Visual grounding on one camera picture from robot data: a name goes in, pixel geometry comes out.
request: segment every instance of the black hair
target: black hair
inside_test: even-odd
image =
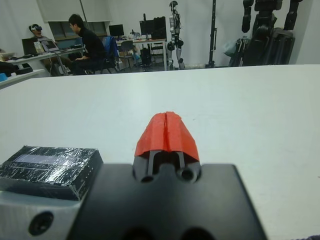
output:
[[[84,21],[82,20],[79,14],[72,14],[69,18],[69,23],[72,25],[77,24],[77,26],[81,29],[85,27]]]

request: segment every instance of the man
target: man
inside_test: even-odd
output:
[[[39,42],[41,42],[42,40],[49,39],[46,36],[42,35],[42,32],[41,32],[42,27],[39,26],[38,24],[30,25],[29,30],[34,34],[34,38],[37,38]],[[72,62],[70,61],[70,59],[65,57],[60,57],[60,59],[62,64],[65,65],[67,68],[69,69],[72,68]],[[42,60],[41,62],[44,64],[44,67],[48,70],[48,72],[51,73],[51,76],[53,77],[61,76],[59,70],[54,65],[54,64],[59,64],[59,60],[56,56],[51,57],[51,61],[49,58],[47,58]]]
[[[83,57],[77,58],[72,63],[73,75],[85,75],[85,70],[99,68],[106,57],[104,45],[98,36],[85,28],[84,21],[78,14],[69,18],[70,28],[75,34],[82,37],[84,48]]]

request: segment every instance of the plastic wrap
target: plastic wrap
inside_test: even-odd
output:
[[[102,163],[97,149],[24,146],[3,163],[0,189],[80,200]]]

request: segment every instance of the vr headset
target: vr headset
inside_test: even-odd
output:
[[[29,26],[29,30],[32,32],[33,30],[40,32],[42,30],[42,27],[38,24],[32,24]]]

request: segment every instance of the blue jacket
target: blue jacket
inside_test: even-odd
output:
[[[113,36],[103,38],[103,45],[108,58],[119,57],[116,39]]]

